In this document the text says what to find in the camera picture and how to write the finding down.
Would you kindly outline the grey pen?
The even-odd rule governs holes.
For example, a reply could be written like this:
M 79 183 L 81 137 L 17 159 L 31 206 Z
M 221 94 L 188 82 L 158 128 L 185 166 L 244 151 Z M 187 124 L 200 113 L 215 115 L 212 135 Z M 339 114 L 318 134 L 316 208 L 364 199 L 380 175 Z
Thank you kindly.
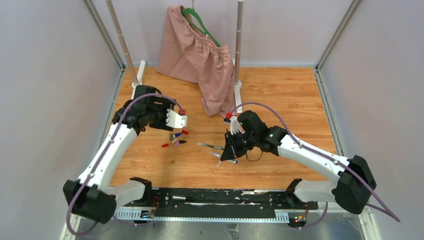
M 239 163 L 236 159 L 234 159 L 234 158 L 224 158 L 220 153 L 217 153 L 217 152 L 211 151 L 209 154 L 211 156 L 214 156 L 216 158 L 219 158 L 219 160 L 221 162 L 230 162 L 230 163 L 233 163 L 233 164 L 238 164 Z

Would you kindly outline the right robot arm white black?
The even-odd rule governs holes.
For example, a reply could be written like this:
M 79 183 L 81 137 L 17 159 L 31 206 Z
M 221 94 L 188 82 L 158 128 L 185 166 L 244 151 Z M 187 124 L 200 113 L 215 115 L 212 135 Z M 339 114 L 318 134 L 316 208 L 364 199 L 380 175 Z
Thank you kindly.
M 241 158 L 253 148 L 259 148 L 263 153 L 296 161 L 326 177 L 320 181 L 293 180 L 285 195 L 286 204 L 292 209 L 306 202 L 328 202 L 359 215 L 377 187 L 367 161 L 361 156 L 348 158 L 320 149 L 289 134 L 283 127 L 268 127 L 251 110 L 239 116 L 228 113 L 223 121 L 229 129 L 224 134 L 221 161 Z

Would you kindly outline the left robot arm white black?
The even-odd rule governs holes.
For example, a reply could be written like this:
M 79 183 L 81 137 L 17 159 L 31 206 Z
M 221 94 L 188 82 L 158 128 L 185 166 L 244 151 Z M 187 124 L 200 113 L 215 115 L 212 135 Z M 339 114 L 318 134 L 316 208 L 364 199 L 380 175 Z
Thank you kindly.
M 138 85 L 134 96 L 127 100 L 112 117 L 106 139 L 94 159 L 77 180 L 67 180 L 63 193 L 68 204 L 66 220 L 75 214 L 106 224 L 116 209 L 130 202 L 149 206 L 154 201 L 151 181 L 132 177 L 120 186 L 111 187 L 112 176 L 124 153 L 132 142 L 145 132 L 146 127 L 172 131 L 175 126 L 167 120 L 167 114 L 183 107 L 156 87 Z

